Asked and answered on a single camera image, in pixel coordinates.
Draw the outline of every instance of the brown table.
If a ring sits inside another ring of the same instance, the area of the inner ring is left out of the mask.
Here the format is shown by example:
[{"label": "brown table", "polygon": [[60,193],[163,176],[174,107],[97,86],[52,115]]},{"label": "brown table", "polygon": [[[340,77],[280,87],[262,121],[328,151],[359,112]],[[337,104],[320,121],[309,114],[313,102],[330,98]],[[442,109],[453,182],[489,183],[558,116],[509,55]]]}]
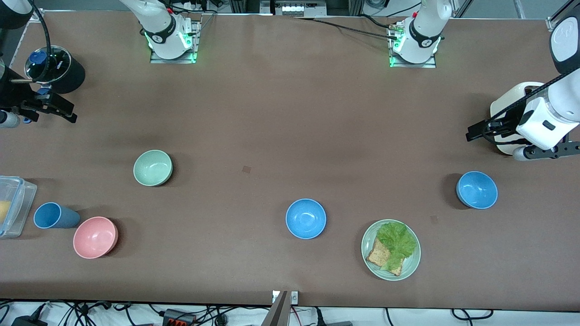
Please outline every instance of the brown table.
[{"label": "brown table", "polygon": [[[452,20],[438,67],[406,69],[389,68],[382,39],[292,18],[214,17],[194,65],[149,64],[131,13],[46,19],[86,68],[66,95],[78,122],[2,131],[2,174],[38,185],[32,212],[56,201],[114,219],[121,237],[85,260],[74,229],[29,218],[0,244],[0,297],[268,304],[297,289],[301,305],[578,310],[579,158],[516,162],[464,137],[512,86],[557,75],[543,21]],[[30,25],[15,69],[43,45]],[[175,163],[157,188],[132,175],[152,148]],[[456,198],[470,170],[496,181],[493,208]],[[310,241],[284,223],[303,197],[328,214]],[[404,281],[361,257],[364,231],[387,218],[421,243]]]}]

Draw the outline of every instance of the green plate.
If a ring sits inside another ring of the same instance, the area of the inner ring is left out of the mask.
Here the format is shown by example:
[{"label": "green plate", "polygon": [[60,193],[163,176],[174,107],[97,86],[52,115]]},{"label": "green plate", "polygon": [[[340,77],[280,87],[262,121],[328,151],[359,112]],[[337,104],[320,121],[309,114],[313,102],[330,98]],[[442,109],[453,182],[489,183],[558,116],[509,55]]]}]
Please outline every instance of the green plate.
[{"label": "green plate", "polygon": [[402,223],[401,221],[398,220],[380,220],[374,223],[373,225],[369,226],[367,231],[362,236],[363,242],[361,243],[361,252],[364,263],[367,265],[368,269],[370,269],[374,275],[387,281],[400,281],[411,276],[411,274],[413,274],[417,269],[417,267],[419,266],[419,261],[421,260],[421,245],[419,244],[419,239],[417,239],[417,235],[415,235],[415,232],[413,232],[413,230],[411,230],[411,228],[405,223],[403,224],[405,224],[407,229],[411,232],[413,238],[415,238],[417,246],[415,247],[415,251],[413,251],[413,254],[408,258],[405,258],[405,260],[403,261],[403,270],[401,271],[401,275],[395,276],[393,273],[389,271],[380,270],[379,266],[373,263],[369,263],[369,261],[367,261],[368,254],[371,252],[372,245],[375,243],[376,232],[380,229],[381,226],[383,226],[383,224],[388,224],[392,222]]}]

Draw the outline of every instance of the toast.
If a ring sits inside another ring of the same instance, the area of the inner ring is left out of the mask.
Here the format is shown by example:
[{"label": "toast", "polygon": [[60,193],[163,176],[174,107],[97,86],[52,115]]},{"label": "toast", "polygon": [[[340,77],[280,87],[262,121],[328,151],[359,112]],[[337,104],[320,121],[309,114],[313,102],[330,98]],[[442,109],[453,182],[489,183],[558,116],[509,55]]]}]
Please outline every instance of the toast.
[{"label": "toast", "polygon": [[[391,252],[389,251],[389,249],[379,241],[379,238],[375,238],[375,243],[372,245],[372,250],[368,254],[367,261],[369,261],[369,263],[382,267],[384,264],[387,263],[387,260],[389,260],[390,255]],[[400,276],[401,271],[403,270],[403,260],[404,258],[401,259],[401,266],[398,269],[389,270],[389,272],[393,273],[395,276]]]}]

